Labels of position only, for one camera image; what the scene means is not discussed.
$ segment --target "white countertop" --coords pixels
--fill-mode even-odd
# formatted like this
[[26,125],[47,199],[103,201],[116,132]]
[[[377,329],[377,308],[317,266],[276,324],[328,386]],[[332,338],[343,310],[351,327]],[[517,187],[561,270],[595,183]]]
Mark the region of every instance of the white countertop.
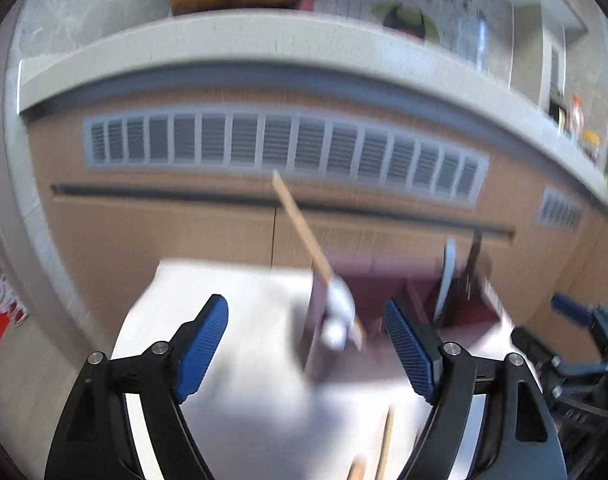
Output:
[[412,88],[471,110],[544,153],[608,207],[603,174],[551,119],[505,83],[442,48],[369,23],[298,11],[236,10],[169,18],[62,56],[25,59],[18,112],[119,75],[204,62],[255,61],[332,69]]
[[[411,388],[391,352],[363,352],[364,366],[390,367],[386,381],[312,386],[293,345],[295,319],[310,297],[308,270],[232,266],[189,260],[162,261],[130,310],[112,358],[137,355],[169,340],[193,320],[211,294],[228,302],[228,327],[199,391],[182,405],[194,440],[217,480],[328,480],[346,478],[356,455],[373,478],[386,412],[396,408],[386,480],[396,480],[430,411]],[[513,328],[502,325],[480,340],[472,354],[504,358],[514,351]],[[148,480],[163,476],[148,439],[138,396],[127,405],[136,449]],[[450,478],[468,473],[484,407],[476,396]]]

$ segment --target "bottle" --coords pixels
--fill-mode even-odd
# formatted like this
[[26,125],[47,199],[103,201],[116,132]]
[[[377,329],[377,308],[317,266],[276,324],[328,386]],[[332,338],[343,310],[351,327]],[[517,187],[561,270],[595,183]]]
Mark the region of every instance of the bottle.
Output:
[[584,130],[578,144],[591,162],[597,164],[600,155],[600,136],[595,132]]
[[577,144],[584,129],[582,100],[577,95],[573,96],[573,105],[571,106],[571,117],[569,118],[568,129],[571,133],[571,140]]

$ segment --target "gray wall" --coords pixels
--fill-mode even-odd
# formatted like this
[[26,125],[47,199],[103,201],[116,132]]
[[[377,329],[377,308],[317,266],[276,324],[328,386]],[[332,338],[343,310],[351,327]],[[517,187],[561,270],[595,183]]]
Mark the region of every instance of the gray wall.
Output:
[[438,40],[427,41],[508,82],[513,46],[513,8],[508,0],[315,0],[313,9],[381,25],[383,17],[374,9],[390,4],[421,11],[439,35]]
[[536,106],[542,88],[542,9],[539,5],[515,7],[515,46],[511,89]]
[[590,0],[592,17],[588,33],[566,33],[566,94],[582,98],[584,127],[606,143],[608,136],[608,53],[601,10]]
[[[544,52],[542,61],[542,90],[540,91],[540,108],[548,110],[551,87],[564,90],[566,80],[566,40],[564,36],[564,26],[549,14],[546,9],[542,9],[542,33],[544,38]],[[556,49],[559,53],[559,73],[558,80],[551,81],[552,77],[552,53]]]
[[4,88],[4,136],[15,193],[35,252],[73,319],[96,349],[110,353],[101,320],[85,308],[50,236],[40,204],[24,123],[17,115],[17,75],[25,57],[70,52],[126,28],[168,15],[169,0],[24,0]]

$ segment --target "kitchen counter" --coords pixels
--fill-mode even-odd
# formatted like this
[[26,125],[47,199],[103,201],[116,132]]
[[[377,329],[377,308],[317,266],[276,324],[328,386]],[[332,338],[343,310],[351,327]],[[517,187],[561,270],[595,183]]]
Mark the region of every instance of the kitchen counter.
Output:
[[25,59],[19,77],[18,113],[28,121],[173,86],[302,88],[363,100],[423,115],[545,166],[608,215],[602,173],[529,100],[439,47],[368,23],[295,11],[208,12],[150,23],[70,54]]

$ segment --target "metal screw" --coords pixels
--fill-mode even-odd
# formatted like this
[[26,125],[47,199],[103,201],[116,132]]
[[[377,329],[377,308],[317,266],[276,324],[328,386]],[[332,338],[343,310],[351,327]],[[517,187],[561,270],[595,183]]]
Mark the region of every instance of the metal screw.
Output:
[[101,352],[93,352],[91,355],[88,356],[87,360],[89,364],[98,365],[102,362],[103,358],[104,354],[102,354]]
[[519,354],[509,354],[508,360],[515,366],[522,366],[524,364],[524,358]]
[[460,345],[457,343],[446,343],[444,345],[444,351],[448,355],[460,355],[460,352],[462,352],[462,347],[460,347]]
[[168,343],[166,341],[158,341],[151,347],[151,350],[153,354],[156,355],[165,354],[166,352],[168,352]]

